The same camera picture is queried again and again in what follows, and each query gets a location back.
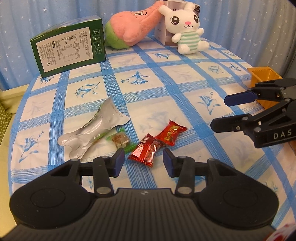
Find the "green small candy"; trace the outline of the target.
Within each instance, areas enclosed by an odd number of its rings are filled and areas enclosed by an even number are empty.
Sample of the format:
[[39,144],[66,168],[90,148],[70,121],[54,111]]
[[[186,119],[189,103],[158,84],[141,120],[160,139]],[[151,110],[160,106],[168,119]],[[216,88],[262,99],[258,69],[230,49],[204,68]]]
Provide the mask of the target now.
[[126,154],[132,152],[137,146],[131,141],[130,137],[126,134],[126,131],[123,128],[120,129],[119,132],[106,137],[106,139],[111,141],[117,149],[123,148]]

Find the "light green sofa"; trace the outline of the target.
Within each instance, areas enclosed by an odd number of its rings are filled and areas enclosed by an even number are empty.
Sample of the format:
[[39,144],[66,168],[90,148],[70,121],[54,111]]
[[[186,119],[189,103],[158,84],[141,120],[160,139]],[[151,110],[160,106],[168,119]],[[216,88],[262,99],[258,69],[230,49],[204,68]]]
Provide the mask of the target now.
[[27,85],[1,91],[1,104],[4,109],[12,114],[9,126],[1,142],[1,237],[15,227],[15,221],[9,208],[10,192],[8,182],[9,167],[9,141],[11,127],[18,110],[19,104],[27,90]]

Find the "red orange candy packet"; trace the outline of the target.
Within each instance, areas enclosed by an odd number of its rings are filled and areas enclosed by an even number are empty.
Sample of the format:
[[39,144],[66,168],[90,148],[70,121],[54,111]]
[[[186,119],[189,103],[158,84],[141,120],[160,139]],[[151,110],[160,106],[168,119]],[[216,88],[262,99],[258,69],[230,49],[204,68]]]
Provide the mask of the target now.
[[154,156],[156,152],[164,146],[163,142],[146,134],[145,137],[137,144],[136,148],[129,155],[129,159],[145,164],[148,167],[154,165]]

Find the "blue checkered tablecloth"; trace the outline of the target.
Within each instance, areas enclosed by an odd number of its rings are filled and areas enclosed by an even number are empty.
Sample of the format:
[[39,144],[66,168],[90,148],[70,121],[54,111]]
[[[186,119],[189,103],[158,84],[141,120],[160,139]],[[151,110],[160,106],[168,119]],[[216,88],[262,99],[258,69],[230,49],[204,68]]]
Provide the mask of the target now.
[[295,154],[289,144],[264,149],[241,132],[214,133],[214,118],[257,114],[257,103],[228,107],[224,97],[250,85],[249,64],[211,43],[206,52],[182,56],[146,38],[126,50],[107,49],[107,60],[51,77],[37,77],[23,96],[11,129],[10,192],[69,159],[58,137],[87,123],[109,97],[130,121],[133,143],[160,133],[169,121],[185,126],[171,151],[197,162],[216,158],[272,189],[280,208],[273,226],[295,222]]

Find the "pink green plush toy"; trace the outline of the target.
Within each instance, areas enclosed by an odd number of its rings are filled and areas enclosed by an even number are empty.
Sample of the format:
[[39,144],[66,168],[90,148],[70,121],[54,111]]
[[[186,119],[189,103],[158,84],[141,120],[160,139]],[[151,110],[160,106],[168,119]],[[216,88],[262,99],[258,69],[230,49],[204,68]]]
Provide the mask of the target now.
[[113,15],[105,25],[105,44],[118,50],[136,45],[158,24],[163,16],[159,7],[164,4],[164,1],[156,1],[141,11],[122,11]]

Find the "green chevron cushion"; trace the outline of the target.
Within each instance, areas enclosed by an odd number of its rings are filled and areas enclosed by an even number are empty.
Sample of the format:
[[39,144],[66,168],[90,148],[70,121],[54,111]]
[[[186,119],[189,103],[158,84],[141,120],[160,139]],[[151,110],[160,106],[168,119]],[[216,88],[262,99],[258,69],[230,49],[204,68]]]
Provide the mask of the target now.
[[4,134],[11,121],[12,114],[7,112],[2,104],[0,104],[0,144],[4,138]]

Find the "blue star curtain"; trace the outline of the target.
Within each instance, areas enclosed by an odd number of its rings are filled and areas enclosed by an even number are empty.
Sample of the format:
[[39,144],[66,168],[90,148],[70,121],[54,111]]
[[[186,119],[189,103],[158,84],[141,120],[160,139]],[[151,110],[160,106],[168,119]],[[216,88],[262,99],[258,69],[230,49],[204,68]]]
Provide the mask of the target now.
[[28,84],[38,66],[31,40],[63,23],[102,19],[106,43],[126,48],[160,26],[171,39],[161,8],[171,23],[198,24],[200,35],[253,66],[284,75],[295,60],[295,1],[1,1],[1,90]]

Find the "white bunny plush toy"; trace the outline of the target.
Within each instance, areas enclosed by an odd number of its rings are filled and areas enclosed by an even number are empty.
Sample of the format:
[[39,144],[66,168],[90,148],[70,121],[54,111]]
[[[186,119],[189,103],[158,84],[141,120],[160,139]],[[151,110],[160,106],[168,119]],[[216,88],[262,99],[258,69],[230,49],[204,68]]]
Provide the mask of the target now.
[[204,29],[200,28],[199,17],[194,9],[195,5],[191,2],[175,11],[165,5],[159,7],[159,13],[165,18],[166,30],[173,34],[171,41],[177,44],[178,53],[182,55],[209,49],[209,43],[200,38]]

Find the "silver foil snack pouch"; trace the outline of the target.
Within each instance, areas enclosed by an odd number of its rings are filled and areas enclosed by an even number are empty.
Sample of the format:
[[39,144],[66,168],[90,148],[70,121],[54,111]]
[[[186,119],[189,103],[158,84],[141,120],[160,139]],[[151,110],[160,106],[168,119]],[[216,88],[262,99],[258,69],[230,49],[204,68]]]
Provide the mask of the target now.
[[121,113],[109,97],[90,121],[74,132],[61,135],[58,144],[71,148],[70,159],[80,159],[96,140],[104,137],[114,127],[129,121],[130,117]]

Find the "green printed carton box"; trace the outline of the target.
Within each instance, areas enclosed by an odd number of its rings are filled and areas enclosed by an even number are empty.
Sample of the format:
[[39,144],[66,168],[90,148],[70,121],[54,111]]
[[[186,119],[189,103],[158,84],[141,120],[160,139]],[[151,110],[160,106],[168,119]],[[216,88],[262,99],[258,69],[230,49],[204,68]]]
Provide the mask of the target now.
[[30,39],[30,43],[43,78],[106,60],[99,16],[54,25]]

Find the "small red candy packet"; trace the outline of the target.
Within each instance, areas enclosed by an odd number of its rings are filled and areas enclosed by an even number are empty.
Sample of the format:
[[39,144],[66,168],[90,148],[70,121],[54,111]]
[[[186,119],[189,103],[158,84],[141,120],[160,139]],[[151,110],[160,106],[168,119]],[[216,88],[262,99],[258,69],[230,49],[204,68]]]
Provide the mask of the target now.
[[174,146],[178,135],[186,130],[186,126],[179,125],[170,120],[168,125],[155,138],[166,145]]

